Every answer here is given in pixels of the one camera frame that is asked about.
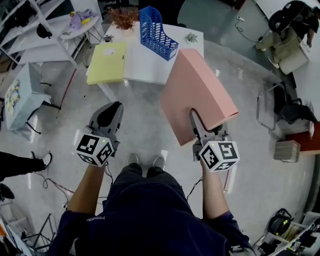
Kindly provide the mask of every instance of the desk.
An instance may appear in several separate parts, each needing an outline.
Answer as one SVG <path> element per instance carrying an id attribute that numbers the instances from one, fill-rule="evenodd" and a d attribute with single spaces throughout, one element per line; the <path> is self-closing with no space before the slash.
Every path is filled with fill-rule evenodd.
<path id="1" fill-rule="evenodd" d="M 50 103 L 50 96 L 44 93 L 40 83 L 41 75 L 33 64 L 25 64 L 15 80 L 19 80 L 20 100 L 14 107 L 13 115 L 9 113 L 6 105 L 4 108 L 6 127 L 12 131 L 23 127 L 31 113 L 38 109 L 43 102 Z"/>
<path id="2" fill-rule="evenodd" d="M 106 35 L 114 36 L 112 40 L 114 43 L 126 42 L 123 77 L 127 80 L 164 85 L 175 63 L 177 54 L 171 60 L 166 61 L 140 43 L 140 22 L 137 21 L 133 29 L 134 33 L 131 36 L 124 36 L 120 29 L 111 25 L 105 33 Z M 163 30 L 168 37 L 179 43 L 178 50 L 196 49 L 204 57 L 204 34 L 202 32 L 167 24 L 163 24 Z M 198 36 L 197 42 L 188 44 L 185 41 L 185 36 L 190 32 Z M 117 100 L 113 91 L 106 83 L 98 84 L 98 86 L 110 101 Z"/>

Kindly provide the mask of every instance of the pink box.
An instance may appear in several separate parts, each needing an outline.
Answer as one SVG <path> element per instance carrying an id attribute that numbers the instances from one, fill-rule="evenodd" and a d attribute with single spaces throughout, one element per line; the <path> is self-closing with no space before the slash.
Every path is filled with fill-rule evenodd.
<path id="1" fill-rule="evenodd" d="M 239 112 L 224 86 L 195 49 L 179 50 L 160 97 L 160 104 L 181 146 L 195 139 L 190 110 L 207 130 Z"/>

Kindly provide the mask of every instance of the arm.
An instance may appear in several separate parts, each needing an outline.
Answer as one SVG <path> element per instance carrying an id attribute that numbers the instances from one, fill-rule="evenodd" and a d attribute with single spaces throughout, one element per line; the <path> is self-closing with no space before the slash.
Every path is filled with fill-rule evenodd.
<path id="1" fill-rule="evenodd" d="M 202 187 L 203 187 L 203 218 L 205 220 L 215 219 L 229 211 L 225 199 L 220 176 L 217 172 L 212 173 L 202 166 Z"/>
<path id="2" fill-rule="evenodd" d="M 315 32 L 310 28 L 308 33 L 307 33 L 307 40 L 306 40 L 306 44 L 311 48 L 312 46 L 312 40 L 315 36 Z"/>
<path id="3" fill-rule="evenodd" d="M 95 214 L 104 167 L 89 165 L 74 192 L 68 210 L 74 213 Z"/>

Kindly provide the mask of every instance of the person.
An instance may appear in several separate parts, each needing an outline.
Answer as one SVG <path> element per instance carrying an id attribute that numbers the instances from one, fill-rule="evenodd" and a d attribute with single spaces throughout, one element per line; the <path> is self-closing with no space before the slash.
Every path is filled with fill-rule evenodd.
<path id="1" fill-rule="evenodd" d="M 182 187 L 157 157 L 146 177 L 130 154 L 95 216 L 104 169 L 89 165 L 63 213 L 49 256 L 254 255 L 231 214 L 218 173 L 203 173 L 203 219 L 194 216 Z"/>
<path id="2" fill-rule="evenodd" d="M 52 154 L 48 153 L 44 158 L 37 159 L 33 152 L 30 153 L 30 158 L 0 152 L 0 160 L 2 163 L 10 163 L 10 165 L 8 164 L 7 166 L 3 166 L 2 164 L 2 168 L 0 170 L 0 182 L 2 182 L 7 177 L 45 170 L 52 161 Z"/>
<path id="3" fill-rule="evenodd" d="M 320 9 L 318 7 L 311 8 L 307 4 L 303 4 L 304 8 L 298 17 L 291 20 L 290 26 L 284 32 L 284 36 L 278 32 L 272 32 L 265 36 L 263 41 L 255 44 L 255 47 L 263 52 L 266 51 L 266 48 L 274 48 L 272 56 L 268 57 L 268 60 L 277 69 L 279 69 L 279 63 L 282 60 L 298 50 L 300 42 L 305 35 L 307 35 L 307 45 L 310 48 L 312 47 L 313 38 L 319 28 Z"/>

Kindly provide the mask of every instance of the hand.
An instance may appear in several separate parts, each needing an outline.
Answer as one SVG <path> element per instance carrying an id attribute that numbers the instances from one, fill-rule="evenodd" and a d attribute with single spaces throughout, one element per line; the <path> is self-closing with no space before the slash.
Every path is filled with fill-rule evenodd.
<path id="1" fill-rule="evenodd" d="M 311 42 L 311 40 L 308 39 L 308 40 L 306 41 L 306 44 L 307 44 L 310 48 L 312 47 L 312 42 Z"/>

